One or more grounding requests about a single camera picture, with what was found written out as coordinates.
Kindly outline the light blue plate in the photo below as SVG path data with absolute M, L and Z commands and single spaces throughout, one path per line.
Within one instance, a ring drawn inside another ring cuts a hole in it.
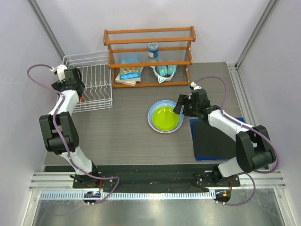
M 171 100 L 161 100 L 161 101 L 156 102 L 156 103 L 149 109 L 148 114 L 150 114 L 151 112 L 154 112 L 157 108 L 162 107 L 162 106 L 169 106 L 169 107 L 172 107 L 172 108 L 174 109 L 175 105 L 176 105 L 176 102 L 174 102 L 174 101 L 171 101 Z

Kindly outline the green plate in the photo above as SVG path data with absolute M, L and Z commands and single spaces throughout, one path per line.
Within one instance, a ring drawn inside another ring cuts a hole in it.
M 180 121 L 179 115 L 173 112 L 173 108 L 162 106 L 157 108 L 152 115 L 153 126 L 163 132 L 169 132 L 175 129 Z

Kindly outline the pink plate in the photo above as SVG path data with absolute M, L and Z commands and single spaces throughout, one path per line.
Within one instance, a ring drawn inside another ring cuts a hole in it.
M 149 126 L 150 126 L 154 131 L 156 131 L 156 132 L 158 132 L 158 133 L 161 133 L 161 134 L 170 134 L 170 133 L 176 132 L 176 131 L 182 126 L 183 121 L 184 121 L 184 116 L 183 116 L 183 115 L 179 115 L 180 121 L 179 121 L 177 127 L 176 127 L 175 129 L 173 129 L 172 131 L 169 131 L 169 132 L 163 132 L 163 131 L 160 131 L 160 130 L 156 129 L 156 128 L 153 126 L 152 120 L 151 120 L 153 113 L 154 113 L 154 112 L 151 112 L 150 114 L 148 114 L 148 118 L 147 118 L 147 119 L 148 119 Z

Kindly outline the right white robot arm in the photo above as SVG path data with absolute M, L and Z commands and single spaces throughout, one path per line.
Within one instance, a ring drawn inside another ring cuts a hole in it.
M 222 160 L 212 168 L 213 182 L 229 184 L 242 173 L 259 172 L 277 161 L 267 129 L 252 126 L 212 105 L 204 89 L 193 88 L 189 95 L 180 94 L 173 112 L 195 117 L 190 125 L 196 159 Z

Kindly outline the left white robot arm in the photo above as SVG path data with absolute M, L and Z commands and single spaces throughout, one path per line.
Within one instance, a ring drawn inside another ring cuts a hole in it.
M 59 78 L 51 85 L 59 99 L 50 113 L 39 118 L 46 150 L 66 159 L 75 170 L 76 180 L 84 180 L 88 187 L 97 187 L 100 176 L 94 163 L 79 146 L 79 135 L 71 117 L 85 89 L 81 72 L 78 68 L 67 68 L 65 65 L 51 71 Z

